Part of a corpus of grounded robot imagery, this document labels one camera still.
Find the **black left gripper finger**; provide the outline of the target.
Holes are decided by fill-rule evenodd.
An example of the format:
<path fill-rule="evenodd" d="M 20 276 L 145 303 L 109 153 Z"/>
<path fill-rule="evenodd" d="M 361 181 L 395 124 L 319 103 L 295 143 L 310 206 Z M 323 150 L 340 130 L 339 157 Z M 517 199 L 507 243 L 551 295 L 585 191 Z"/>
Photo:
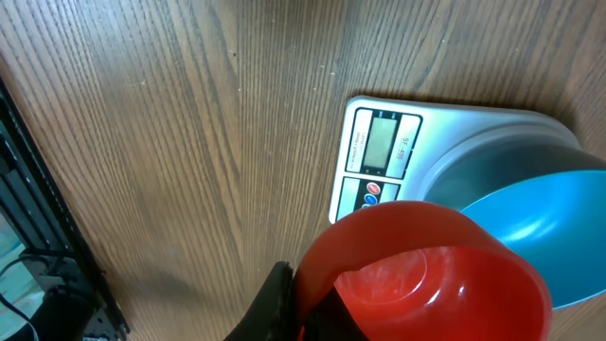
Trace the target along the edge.
<path fill-rule="evenodd" d="M 277 262 L 242 320 L 225 341 L 367 341 L 335 289 L 295 321 L 294 269 Z"/>

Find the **red scoop with blue handle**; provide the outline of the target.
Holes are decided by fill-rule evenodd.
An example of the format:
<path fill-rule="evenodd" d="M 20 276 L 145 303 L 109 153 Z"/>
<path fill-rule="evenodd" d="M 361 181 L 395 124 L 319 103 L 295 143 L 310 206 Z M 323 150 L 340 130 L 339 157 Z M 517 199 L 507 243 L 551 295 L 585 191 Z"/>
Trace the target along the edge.
<path fill-rule="evenodd" d="M 549 291 L 463 214 L 426 202 L 357 210 L 294 276 L 298 340 L 545 340 Z"/>

